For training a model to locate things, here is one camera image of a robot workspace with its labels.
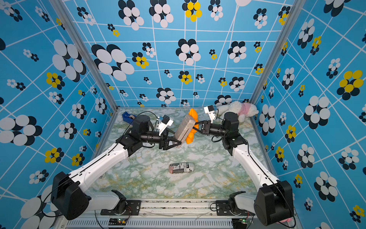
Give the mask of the grey rectangular case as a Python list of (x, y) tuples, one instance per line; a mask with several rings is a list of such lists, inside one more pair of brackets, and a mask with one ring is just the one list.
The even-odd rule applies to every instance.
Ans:
[(177, 131), (175, 132), (177, 140), (184, 143), (194, 124), (195, 121), (187, 114), (181, 122), (180, 126), (178, 127)]

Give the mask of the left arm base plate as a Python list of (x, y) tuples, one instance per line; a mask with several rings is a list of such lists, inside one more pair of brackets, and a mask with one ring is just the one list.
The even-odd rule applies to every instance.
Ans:
[(141, 200), (126, 200), (119, 203), (113, 210), (101, 210), (101, 215), (106, 216), (138, 216), (141, 209)]

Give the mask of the newspaper print eyeglass case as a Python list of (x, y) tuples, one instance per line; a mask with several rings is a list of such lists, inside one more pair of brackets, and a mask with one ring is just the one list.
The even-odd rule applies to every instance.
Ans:
[(181, 162), (181, 163), (172, 163), (169, 165), (169, 173), (171, 174), (180, 174), (180, 173), (190, 173), (195, 169), (194, 163), (192, 162)]

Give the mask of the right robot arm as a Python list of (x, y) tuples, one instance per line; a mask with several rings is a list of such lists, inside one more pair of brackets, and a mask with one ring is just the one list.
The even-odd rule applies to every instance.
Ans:
[(243, 191), (231, 194), (228, 205), (232, 214), (253, 213), (265, 226), (294, 217), (291, 185), (279, 180), (255, 156), (249, 142), (239, 133), (236, 113), (226, 113), (220, 125), (211, 121), (200, 121), (197, 125), (195, 130), (201, 134), (221, 138), (224, 149), (242, 165), (257, 190), (255, 198)]

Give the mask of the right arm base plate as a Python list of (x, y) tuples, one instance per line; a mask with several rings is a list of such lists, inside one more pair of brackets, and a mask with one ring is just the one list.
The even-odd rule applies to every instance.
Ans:
[(255, 216), (255, 213), (241, 210), (228, 200), (217, 200), (211, 209), (216, 212), (217, 216), (240, 216), (245, 218)]

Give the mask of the orange microfiber cloth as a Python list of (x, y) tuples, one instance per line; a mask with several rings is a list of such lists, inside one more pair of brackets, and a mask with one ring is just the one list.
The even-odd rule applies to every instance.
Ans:
[[(195, 121), (195, 123), (196, 122), (198, 122), (198, 113), (196, 112), (196, 110), (195, 109), (191, 109), (190, 111), (189, 111), (189, 116)], [(191, 130), (190, 130), (190, 132), (189, 132), (189, 134), (188, 134), (188, 136), (187, 136), (187, 138), (186, 138), (186, 143), (187, 144), (191, 144), (191, 143), (193, 143), (193, 141), (194, 141), (194, 135), (195, 135), (195, 133), (197, 132), (196, 130), (194, 130), (193, 129), (193, 126), (192, 126), (192, 128), (191, 128)]]

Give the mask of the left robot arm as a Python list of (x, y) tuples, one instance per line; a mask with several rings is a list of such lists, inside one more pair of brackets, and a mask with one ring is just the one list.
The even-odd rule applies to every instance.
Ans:
[(165, 115), (157, 130), (150, 117), (138, 115), (132, 126), (105, 152), (89, 163), (66, 174), (60, 172), (53, 179), (51, 202), (67, 220), (73, 220), (86, 211), (112, 210), (122, 214), (127, 208), (126, 197), (117, 190), (87, 193), (89, 187), (110, 168), (127, 159), (144, 143), (158, 144), (162, 150), (181, 145), (188, 129), (181, 123), (174, 136), (169, 136), (171, 120)]

